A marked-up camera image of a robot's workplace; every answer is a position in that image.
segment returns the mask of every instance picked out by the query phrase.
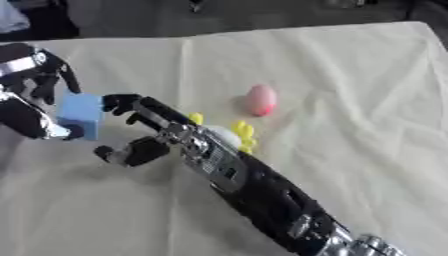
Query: beige cloth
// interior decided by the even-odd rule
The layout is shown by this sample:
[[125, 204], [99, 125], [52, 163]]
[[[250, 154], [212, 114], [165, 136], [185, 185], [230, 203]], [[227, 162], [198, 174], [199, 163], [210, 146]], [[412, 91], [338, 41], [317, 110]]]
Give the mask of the beige cloth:
[[[207, 124], [253, 124], [256, 156], [355, 234], [409, 255], [448, 241], [448, 55], [421, 23], [44, 42], [85, 92], [151, 95]], [[238, 97], [278, 92], [272, 115]], [[0, 250], [5, 256], [289, 255], [175, 154], [135, 169], [91, 151], [148, 133], [107, 116], [99, 142], [24, 140], [3, 129]]]

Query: blue foam cube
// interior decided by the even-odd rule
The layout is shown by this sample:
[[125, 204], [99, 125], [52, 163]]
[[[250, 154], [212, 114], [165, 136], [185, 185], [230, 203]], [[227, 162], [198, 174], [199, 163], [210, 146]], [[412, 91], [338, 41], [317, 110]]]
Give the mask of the blue foam cube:
[[82, 127], [84, 139], [97, 140], [102, 115], [102, 97], [67, 92], [59, 104], [56, 119], [60, 125], [74, 124]]

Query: white tablecloth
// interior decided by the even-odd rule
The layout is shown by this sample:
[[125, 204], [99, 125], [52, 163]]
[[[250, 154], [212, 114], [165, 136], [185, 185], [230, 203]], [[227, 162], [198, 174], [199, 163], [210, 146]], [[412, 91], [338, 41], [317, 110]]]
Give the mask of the white tablecloth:
[[[421, 23], [281, 29], [175, 39], [40, 43], [85, 92], [151, 95], [207, 124], [244, 119], [256, 156], [355, 234], [409, 255], [448, 241], [448, 55]], [[247, 116], [254, 84], [278, 93]], [[147, 134], [107, 116], [98, 142], [32, 141], [2, 130], [3, 256], [289, 255], [172, 156], [135, 169], [91, 151]]]

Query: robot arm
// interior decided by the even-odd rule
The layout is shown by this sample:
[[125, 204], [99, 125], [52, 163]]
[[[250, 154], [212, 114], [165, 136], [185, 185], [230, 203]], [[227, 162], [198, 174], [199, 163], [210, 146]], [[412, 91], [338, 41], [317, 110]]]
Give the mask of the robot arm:
[[137, 166], [179, 146], [185, 164], [210, 181], [232, 208], [286, 250], [300, 256], [403, 256], [381, 238], [353, 235], [315, 200], [258, 159], [230, 146], [151, 97], [109, 95], [107, 111], [131, 112], [128, 124], [140, 121], [157, 132], [119, 151], [99, 147], [106, 162]]
[[52, 105], [60, 77], [70, 91], [80, 92], [70, 66], [56, 55], [24, 43], [0, 46], [0, 123], [32, 139], [82, 137], [80, 127], [56, 124], [41, 108], [21, 96], [24, 81], [31, 79], [36, 84], [31, 97]]

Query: yellow toy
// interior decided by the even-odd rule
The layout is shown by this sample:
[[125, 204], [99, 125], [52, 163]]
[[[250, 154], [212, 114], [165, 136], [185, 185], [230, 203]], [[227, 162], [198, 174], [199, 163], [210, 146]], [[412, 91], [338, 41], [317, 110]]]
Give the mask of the yellow toy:
[[[198, 125], [204, 124], [204, 116], [201, 113], [190, 113], [188, 115], [188, 118]], [[236, 146], [239, 150], [247, 154], [252, 154], [253, 149], [257, 146], [257, 141], [253, 138], [255, 133], [254, 127], [250, 124], [247, 124], [243, 120], [239, 120], [233, 123], [231, 126], [231, 132], [228, 131], [228, 129], [220, 126], [205, 125], [205, 127], [218, 133], [230, 144]]]

